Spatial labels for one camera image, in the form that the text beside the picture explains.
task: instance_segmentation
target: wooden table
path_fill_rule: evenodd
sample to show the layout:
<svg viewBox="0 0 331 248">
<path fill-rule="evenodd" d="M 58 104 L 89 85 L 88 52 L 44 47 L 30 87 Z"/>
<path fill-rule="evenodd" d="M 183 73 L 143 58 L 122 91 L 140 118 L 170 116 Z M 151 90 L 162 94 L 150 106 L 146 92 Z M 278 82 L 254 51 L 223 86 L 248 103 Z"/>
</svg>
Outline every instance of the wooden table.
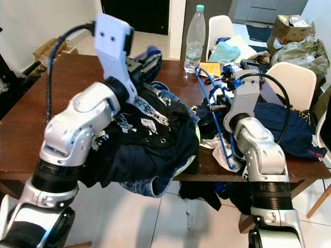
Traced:
<svg viewBox="0 0 331 248">
<path fill-rule="evenodd" d="M 53 114 L 64 110 L 69 99 L 94 81 L 102 81 L 103 70 L 96 56 L 66 54 L 55 63 L 53 71 Z M 39 159 L 46 116 L 45 75 L 20 99 L 1 121 L 0 180 L 29 178 Z M 171 92 L 187 105 L 199 104 L 202 90 L 193 75 L 185 77 L 182 61 L 163 62 L 157 80 L 166 83 Z M 317 179 L 331 177 L 322 162 L 310 162 L 287 156 L 293 197 Z M 197 159 L 175 180 L 183 181 L 244 181 L 242 171 L 223 169 L 211 150 L 201 148 Z"/>
</svg>

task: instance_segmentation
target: white tiled floor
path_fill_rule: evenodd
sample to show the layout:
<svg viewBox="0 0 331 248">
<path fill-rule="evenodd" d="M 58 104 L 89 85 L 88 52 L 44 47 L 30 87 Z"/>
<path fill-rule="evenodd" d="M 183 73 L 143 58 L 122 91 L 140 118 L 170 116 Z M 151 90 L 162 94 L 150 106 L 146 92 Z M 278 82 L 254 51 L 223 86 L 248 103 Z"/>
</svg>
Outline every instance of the white tiled floor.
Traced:
<svg viewBox="0 0 331 248">
<path fill-rule="evenodd" d="M 236 35 L 241 35 L 249 45 L 266 46 L 249 40 L 245 25 L 234 24 Z M 168 58 L 168 36 L 135 32 L 131 56 L 145 51 L 153 44 Z M 95 55 L 94 39 L 90 36 L 77 45 L 80 54 Z M 221 200 L 217 212 L 203 200 L 192 201 L 193 228 L 186 226 L 186 204 L 179 198 L 179 183 L 172 182 L 160 199 L 130 193 L 117 183 L 101 189 L 96 185 L 80 193 L 72 207 L 76 220 L 67 244 L 92 241 L 93 247 L 247 247 L 247 234 L 237 228 L 240 212 L 229 200 Z M 331 247 L 331 198 L 310 218 L 306 214 L 323 193 L 321 180 L 299 194 L 293 205 L 298 210 L 307 248 Z"/>
</svg>

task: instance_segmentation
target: plastic bag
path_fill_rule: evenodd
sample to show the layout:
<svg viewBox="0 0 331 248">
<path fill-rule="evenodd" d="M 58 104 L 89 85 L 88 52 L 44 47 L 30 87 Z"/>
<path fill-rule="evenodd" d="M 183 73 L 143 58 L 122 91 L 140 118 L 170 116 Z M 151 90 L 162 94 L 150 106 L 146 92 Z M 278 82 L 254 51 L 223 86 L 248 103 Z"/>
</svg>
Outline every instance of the plastic bag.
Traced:
<svg viewBox="0 0 331 248">
<path fill-rule="evenodd" d="M 313 36 L 308 36 L 304 41 L 291 42 L 277 51 L 270 66 L 278 62 L 289 62 L 312 70 L 316 76 L 327 74 L 330 67 L 326 49 L 321 40 L 314 41 Z"/>
</svg>

